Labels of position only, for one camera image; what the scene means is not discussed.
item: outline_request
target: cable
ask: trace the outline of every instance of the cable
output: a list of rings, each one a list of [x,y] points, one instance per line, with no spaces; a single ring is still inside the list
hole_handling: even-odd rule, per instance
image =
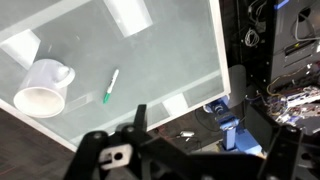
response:
[[[267,101],[264,100],[264,97],[263,97],[262,95],[261,95],[261,99],[262,99],[262,102],[263,102],[263,104],[264,104],[265,106],[270,107],[270,104],[268,104]]]
[[[286,110],[285,110],[282,114],[280,114],[275,121],[279,122],[279,119],[281,119],[282,116],[283,116],[285,113],[287,113],[289,110],[290,110],[290,108],[286,108]]]
[[[202,143],[201,143],[201,141],[199,140],[198,137],[189,137],[189,139],[196,139],[196,141],[189,141],[188,140],[188,141],[186,141],[185,145],[187,145],[189,142],[196,142],[199,150],[202,151]]]
[[[303,38],[303,39],[298,38],[299,16],[303,17],[304,19],[306,19],[306,20],[310,23],[310,21],[309,21],[308,17],[304,16],[303,14],[299,14],[299,15],[297,16],[297,20],[295,21],[296,26],[295,26],[295,31],[294,31],[294,38],[295,38],[297,41],[312,41],[312,40],[319,40],[319,39],[320,39],[320,37],[314,37],[314,38]]]
[[[248,47],[256,46],[260,41],[259,35],[254,29],[249,28],[245,36],[245,44]]]
[[[245,119],[246,119],[246,117],[244,116],[244,117],[239,121],[239,124],[242,123]]]
[[[287,111],[287,107],[284,106],[283,108],[284,108],[283,111],[286,112],[286,111]],[[279,110],[279,111],[277,111],[277,112],[271,111],[270,114],[271,114],[272,116],[280,116],[280,115],[281,115],[281,110]]]
[[[219,130],[210,129],[210,128],[208,128],[205,124],[203,124],[203,123],[198,119],[197,110],[198,110],[198,109],[194,110],[194,116],[195,116],[196,120],[198,121],[198,123],[199,123],[201,126],[203,126],[203,127],[204,127],[205,129],[207,129],[208,131],[220,132],[220,129],[219,129]]]
[[[255,101],[255,100],[258,100],[259,98],[261,98],[261,95],[255,97],[255,98],[248,98],[248,95],[246,95],[244,98],[245,98],[247,101],[252,102],[252,101]]]
[[[283,96],[282,94],[280,93],[272,93],[270,92],[270,86],[273,85],[275,82],[277,82],[280,78],[284,78],[284,77],[290,77],[290,76],[293,76],[295,74],[298,74],[300,71],[302,71],[303,69],[305,69],[307,66],[303,66],[302,68],[298,69],[297,71],[293,72],[293,73],[290,73],[290,74],[284,74],[284,75],[281,75],[281,76],[278,76],[275,80],[273,80],[268,86],[267,86],[267,93],[270,95],[270,96]]]
[[[263,7],[267,4],[267,1],[264,1],[258,8],[256,8],[255,10],[255,19],[252,17],[253,14],[253,5],[258,4],[258,2],[261,0],[255,0],[253,1],[249,6],[248,6],[248,15],[249,15],[249,19],[254,22],[254,25],[256,26],[256,28],[258,29],[259,26],[262,29],[265,29],[265,26],[262,26],[259,24],[259,18],[262,12]]]

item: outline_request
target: marker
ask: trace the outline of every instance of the marker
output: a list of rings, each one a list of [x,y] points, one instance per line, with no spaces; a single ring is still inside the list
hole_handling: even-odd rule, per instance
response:
[[[113,88],[114,84],[116,83],[118,74],[119,74],[119,69],[117,69],[117,70],[113,73],[112,80],[111,80],[110,85],[109,85],[109,87],[108,87],[107,93],[104,95],[103,104],[105,104],[105,103],[108,102],[108,99],[109,99],[109,97],[110,97],[110,95],[111,95],[111,92],[112,92],[112,88]]]

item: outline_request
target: table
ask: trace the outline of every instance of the table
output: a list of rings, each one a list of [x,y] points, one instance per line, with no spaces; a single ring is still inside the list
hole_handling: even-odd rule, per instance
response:
[[[230,93],[219,1],[12,0],[0,8],[10,16],[0,26],[0,107],[73,151],[89,131],[132,122],[138,104],[148,105],[153,129]],[[13,97],[45,58],[76,78],[61,114],[30,118]]]

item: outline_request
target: white mug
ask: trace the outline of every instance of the white mug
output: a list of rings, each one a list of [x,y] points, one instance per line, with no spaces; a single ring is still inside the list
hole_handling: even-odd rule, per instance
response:
[[[67,86],[75,72],[52,59],[36,61],[13,98],[17,109],[28,116],[48,118],[59,114],[64,106]]]

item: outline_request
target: mug handle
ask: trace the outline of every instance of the mug handle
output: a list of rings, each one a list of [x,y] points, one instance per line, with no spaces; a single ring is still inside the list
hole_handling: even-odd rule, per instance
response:
[[[59,68],[59,73],[65,73],[67,71],[68,71],[68,75],[64,79],[62,79],[61,81],[55,83],[57,88],[60,89],[60,88],[68,86],[73,81],[74,77],[76,76],[75,71],[70,67],[61,66]]]

